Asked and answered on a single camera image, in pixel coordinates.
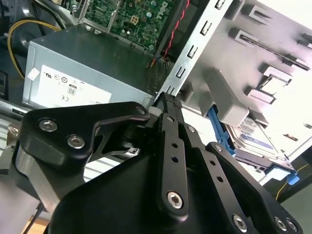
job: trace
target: metal slot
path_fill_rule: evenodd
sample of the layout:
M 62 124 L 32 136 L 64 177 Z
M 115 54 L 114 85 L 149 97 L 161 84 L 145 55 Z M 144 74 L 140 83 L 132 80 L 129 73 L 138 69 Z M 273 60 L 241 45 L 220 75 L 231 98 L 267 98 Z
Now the metal slot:
M 212 25 L 212 23 L 209 23 L 208 21 L 206 21 L 204 27 L 200 31 L 200 34 L 205 36 L 208 33 L 211 25 Z
M 168 89 L 166 90 L 166 93 L 169 93 L 170 89 L 171 89 L 171 86 L 168 87 Z
M 175 90 L 175 88 L 173 87 L 173 88 L 171 89 L 171 85 L 170 85 L 170 86 L 168 87 L 166 93 L 172 94 L 174 90 Z
M 180 67 L 175 76 L 178 78 L 181 78 L 184 72 L 185 72 L 185 68 Z
M 172 88 L 172 90 L 171 90 L 170 94 L 172 94 L 172 93 L 174 92 L 174 90 L 175 90 L 175 88 Z
M 194 55 L 196 54 L 196 51 L 198 50 L 198 47 L 195 47 L 194 45 L 191 47 L 189 53 L 187 54 L 187 57 L 193 58 Z
M 218 10 L 221 10 L 223 4 L 225 3 L 225 0 L 219 0 L 216 5 L 215 5 L 215 8 L 218 9 Z

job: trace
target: gray metal frame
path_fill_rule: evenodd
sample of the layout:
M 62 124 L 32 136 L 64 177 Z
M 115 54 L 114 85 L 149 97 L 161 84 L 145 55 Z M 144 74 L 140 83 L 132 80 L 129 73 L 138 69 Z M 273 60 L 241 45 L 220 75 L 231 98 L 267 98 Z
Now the gray metal frame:
M 159 94 L 162 92 L 167 92 L 175 96 L 178 94 L 199 59 L 199 56 L 205 49 L 208 41 L 230 7 L 232 0 L 226 0 L 220 10 L 215 7 L 218 2 L 219 0 L 209 1 L 189 40 L 171 70 L 171 73 L 162 85 Z

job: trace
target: blue plastic clip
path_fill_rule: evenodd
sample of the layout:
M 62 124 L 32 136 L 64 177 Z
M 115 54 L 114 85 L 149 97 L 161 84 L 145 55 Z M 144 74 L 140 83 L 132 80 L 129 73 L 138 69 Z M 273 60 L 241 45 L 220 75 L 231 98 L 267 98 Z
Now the blue plastic clip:
M 298 172 L 297 171 L 291 172 L 290 175 L 287 176 L 287 182 L 288 182 L 289 185 L 294 185 L 299 180 L 300 180 L 300 178 L 298 176 Z
M 230 148 L 228 140 L 230 138 L 228 132 L 222 129 L 218 116 L 216 115 L 214 107 L 212 107 L 207 113 L 211 124 L 214 128 L 215 137 L 218 140 L 218 143 L 221 144 L 233 157 L 236 155 L 236 152 Z

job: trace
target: capacitor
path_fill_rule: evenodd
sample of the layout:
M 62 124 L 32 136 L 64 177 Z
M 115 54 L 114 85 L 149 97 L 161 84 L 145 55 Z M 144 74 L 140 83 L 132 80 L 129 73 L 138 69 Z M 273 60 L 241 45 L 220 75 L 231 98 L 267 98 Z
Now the capacitor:
M 153 6 L 153 7 L 157 6 L 157 2 L 156 1 L 151 1 L 151 6 Z

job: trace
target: dell logo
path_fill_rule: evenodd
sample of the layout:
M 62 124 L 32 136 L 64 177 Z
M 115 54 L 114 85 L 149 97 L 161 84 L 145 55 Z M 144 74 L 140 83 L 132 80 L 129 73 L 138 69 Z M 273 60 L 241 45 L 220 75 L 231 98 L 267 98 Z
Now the dell logo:
M 156 19 L 162 19 L 162 16 L 163 16 L 164 13 L 166 12 L 167 6 L 168 6 L 168 3 L 164 1 L 164 2 L 162 3 L 162 6 L 161 6 L 161 8 L 160 8 L 160 11 L 159 11 L 158 14 L 157 14 Z

